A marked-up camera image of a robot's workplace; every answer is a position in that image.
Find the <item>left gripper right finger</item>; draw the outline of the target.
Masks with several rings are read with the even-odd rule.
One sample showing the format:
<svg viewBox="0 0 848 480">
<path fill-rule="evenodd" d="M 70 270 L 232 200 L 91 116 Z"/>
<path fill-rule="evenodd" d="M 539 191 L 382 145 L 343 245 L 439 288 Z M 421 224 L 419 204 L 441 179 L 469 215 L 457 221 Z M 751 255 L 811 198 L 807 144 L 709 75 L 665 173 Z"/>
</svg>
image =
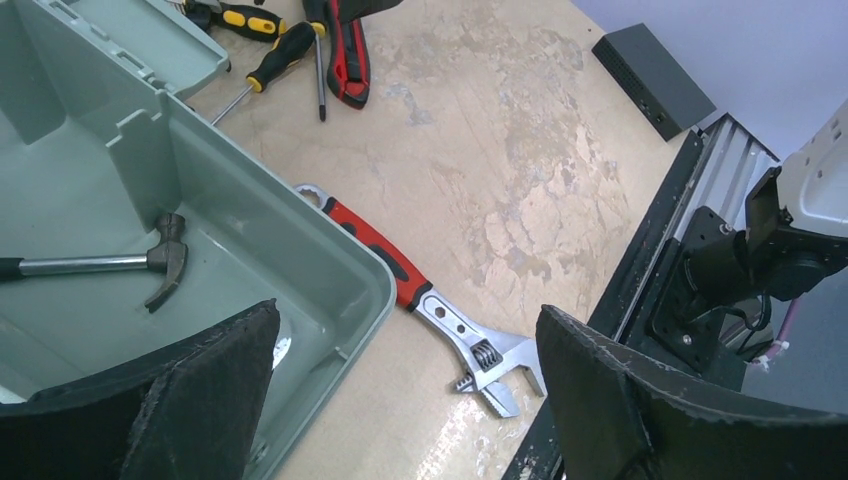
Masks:
<svg viewBox="0 0 848 480">
<path fill-rule="evenodd" d="M 843 479 L 844 415 L 686 374 L 545 305 L 536 341 L 570 479 Z"/>
</svg>

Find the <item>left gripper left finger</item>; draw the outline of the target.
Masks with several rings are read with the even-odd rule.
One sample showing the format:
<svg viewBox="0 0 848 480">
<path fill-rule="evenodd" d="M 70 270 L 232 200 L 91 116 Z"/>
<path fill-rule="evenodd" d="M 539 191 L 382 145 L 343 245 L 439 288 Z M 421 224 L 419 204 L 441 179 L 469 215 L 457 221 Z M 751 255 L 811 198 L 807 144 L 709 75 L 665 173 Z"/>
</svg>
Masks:
<svg viewBox="0 0 848 480">
<path fill-rule="evenodd" d="M 5 479 L 239 479 L 280 314 L 259 302 L 199 333 L 1 409 Z"/>
</svg>

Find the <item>green plastic tool box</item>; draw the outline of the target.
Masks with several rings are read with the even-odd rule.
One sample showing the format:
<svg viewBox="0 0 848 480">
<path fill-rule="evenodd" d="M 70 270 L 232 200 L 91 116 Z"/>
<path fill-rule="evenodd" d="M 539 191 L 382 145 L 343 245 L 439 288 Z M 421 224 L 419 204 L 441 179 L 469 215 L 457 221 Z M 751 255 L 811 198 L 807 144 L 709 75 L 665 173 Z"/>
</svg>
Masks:
<svg viewBox="0 0 848 480">
<path fill-rule="evenodd" d="M 143 254 L 186 218 L 182 281 L 1 281 L 1 409 L 273 300 L 280 328 L 244 474 L 272 479 L 388 317 L 386 265 L 195 113 L 224 49 L 162 1 L 1 5 L 1 258 Z"/>
</svg>

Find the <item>red black utility knife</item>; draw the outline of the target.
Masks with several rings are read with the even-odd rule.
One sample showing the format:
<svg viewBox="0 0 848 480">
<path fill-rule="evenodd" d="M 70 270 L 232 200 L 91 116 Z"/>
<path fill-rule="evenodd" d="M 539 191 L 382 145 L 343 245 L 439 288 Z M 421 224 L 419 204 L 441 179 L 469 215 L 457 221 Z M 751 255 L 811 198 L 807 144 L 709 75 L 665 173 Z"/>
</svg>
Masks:
<svg viewBox="0 0 848 480">
<path fill-rule="evenodd" d="M 341 22 L 337 0 L 326 2 L 325 13 L 331 43 L 327 85 L 341 102 L 361 110 L 368 101 L 371 83 L 370 57 L 362 21 Z"/>
</svg>

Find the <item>small black yellow screwdriver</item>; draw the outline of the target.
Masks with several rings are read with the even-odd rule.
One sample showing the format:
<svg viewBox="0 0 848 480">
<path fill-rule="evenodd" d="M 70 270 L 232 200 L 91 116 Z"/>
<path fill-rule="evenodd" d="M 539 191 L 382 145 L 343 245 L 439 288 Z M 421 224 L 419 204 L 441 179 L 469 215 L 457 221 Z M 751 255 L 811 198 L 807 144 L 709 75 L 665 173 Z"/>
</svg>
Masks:
<svg viewBox="0 0 848 480">
<path fill-rule="evenodd" d="M 259 65 L 245 77 L 247 86 L 210 122 L 216 125 L 249 94 L 259 94 L 302 60 L 318 36 L 311 23 L 303 21 L 286 30 L 272 44 Z"/>
</svg>

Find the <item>black pliers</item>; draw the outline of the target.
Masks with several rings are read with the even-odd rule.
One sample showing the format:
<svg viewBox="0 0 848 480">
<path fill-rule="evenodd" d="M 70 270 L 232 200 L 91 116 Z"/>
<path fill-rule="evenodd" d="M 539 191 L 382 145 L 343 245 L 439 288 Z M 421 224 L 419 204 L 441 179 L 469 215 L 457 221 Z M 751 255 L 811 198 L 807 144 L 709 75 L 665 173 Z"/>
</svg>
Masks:
<svg viewBox="0 0 848 480">
<path fill-rule="evenodd" d="M 273 43 L 287 29 L 282 17 L 258 6 L 215 0 L 168 0 L 168 3 L 206 33 L 217 26 L 249 40 Z"/>
</svg>

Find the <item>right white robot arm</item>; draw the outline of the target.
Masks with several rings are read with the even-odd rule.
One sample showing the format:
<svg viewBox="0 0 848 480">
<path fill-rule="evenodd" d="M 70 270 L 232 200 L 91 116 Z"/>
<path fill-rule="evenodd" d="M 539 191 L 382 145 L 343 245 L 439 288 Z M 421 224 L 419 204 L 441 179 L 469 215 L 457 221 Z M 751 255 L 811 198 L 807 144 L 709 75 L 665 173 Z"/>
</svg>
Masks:
<svg viewBox="0 0 848 480">
<path fill-rule="evenodd" d="M 794 300 L 847 266 L 847 107 L 771 167 L 745 199 L 745 228 L 689 254 L 694 305 L 763 294 Z"/>
</svg>

